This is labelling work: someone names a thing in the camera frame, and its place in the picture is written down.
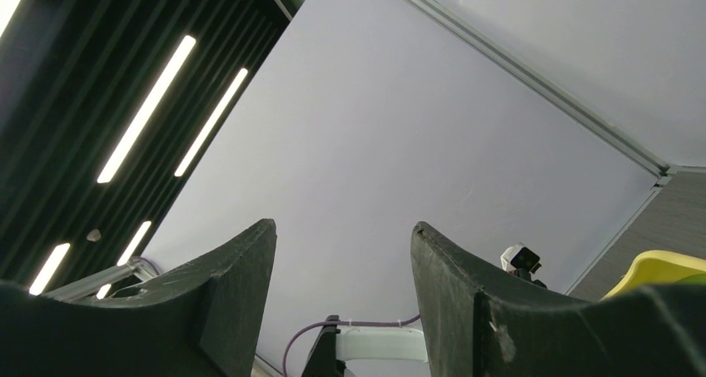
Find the metal frame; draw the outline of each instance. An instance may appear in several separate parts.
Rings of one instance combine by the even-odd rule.
[[[619,129],[611,126],[596,112],[591,111],[585,104],[573,98],[555,84],[543,78],[532,70],[527,64],[498,46],[485,35],[474,29],[440,5],[436,0],[406,0],[426,16],[439,23],[441,26],[454,33],[461,40],[467,42],[476,50],[487,56],[491,61],[505,69],[508,73],[523,82],[554,104],[561,111],[574,118],[584,127],[593,132],[628,158],[637,162],[644,169],[656,176],[665,176],[669,169],[667,162],[625,135]]]
[[[71,284],[49,291],[43,296],[53,300],[72,301],[79,300],[84,296],[95,294],[106,284],[117,283],[118,281],[134,275],[142,281],[153,279],[160,275],[157,267],[145,258],[133,256],[125,265],[109,267]]]

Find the yellow object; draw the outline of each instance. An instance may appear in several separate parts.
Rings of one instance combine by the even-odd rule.
[[[676,283],[706,274],[706,260],[669,251],[645,251],[635,256],[628,273],[603,299],[643,284]]]

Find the purple cable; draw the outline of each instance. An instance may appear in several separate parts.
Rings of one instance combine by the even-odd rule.
[[[314,323],[313,325],[308,325],[307,327],[304,327],[303,329],[299,330],[296,334],[294,334],[293,337],[291,337],[291,340],[289,341],[289,344],[287,344],[287,347],[285,349],[285,356],[282,359],[282,370],[283,370],[283,375],[284,377],[287,377],[286,373],[286,356],[289,354],[289,349],[291,348],[291,345],[294,344],[294,341],[296,341],[297,338],[299,338],[302,334],[306,333],[309,330],[313,330],[317,327],[324,327],[327,325],[350,325],[353,327],[402,327],[404,325],[411,325],[412,323],[416,322],[417,320],[420,319],[420,315],[417,315],[409,320],[401,320],[401,321],[344,321],[344,320],[329,320],[329,321],[320,321],[318,323]]]

